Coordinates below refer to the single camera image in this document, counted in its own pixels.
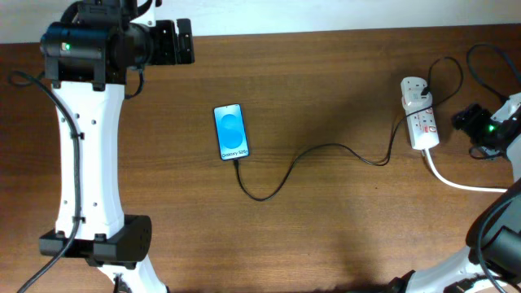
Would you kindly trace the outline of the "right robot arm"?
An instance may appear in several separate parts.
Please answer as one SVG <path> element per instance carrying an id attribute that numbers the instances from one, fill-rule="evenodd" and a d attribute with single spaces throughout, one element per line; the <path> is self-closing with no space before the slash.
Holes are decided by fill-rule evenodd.
<path id="1" fill-rule="evenodd" d="M 470 153 L 510 161 L 514 184 L 486 190 L 501 196 L 473 223 L 462 250 L 434 267 L 392 279 L 385 292 L 520 290 L 520 94 L 506 98 L 494 113 L 473 103 L 451 124 L 470 138 Z"/>

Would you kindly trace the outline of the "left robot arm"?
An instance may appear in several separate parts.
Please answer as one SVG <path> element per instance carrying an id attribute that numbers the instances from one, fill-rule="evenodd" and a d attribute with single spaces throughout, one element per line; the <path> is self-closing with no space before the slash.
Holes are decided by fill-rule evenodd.
<path id="1" fill-rule="evenodd" d="M 127 73 L 195 60 L 188 19 L 158 20 L 157 1 L 78 1 L 41 39 L 47 90 L 58 112 L 61 198 L 55 226 L 39 239 L 52 260 L 79 258 L 117 292 L 165 292 L 148 252 L 151 219 L 124 213 L 118 127 Z"/>

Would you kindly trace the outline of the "blue Samsung Galaxy smartphone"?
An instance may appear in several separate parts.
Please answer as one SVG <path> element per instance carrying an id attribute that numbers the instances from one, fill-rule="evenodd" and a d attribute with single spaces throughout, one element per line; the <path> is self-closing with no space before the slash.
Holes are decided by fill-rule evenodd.
<path id="1" fill-rule="evenodd" d="M 223 161 L 248 157 L 249 145 L 242 108 L 230 104 L 213 109 L 219 154 Z"/>

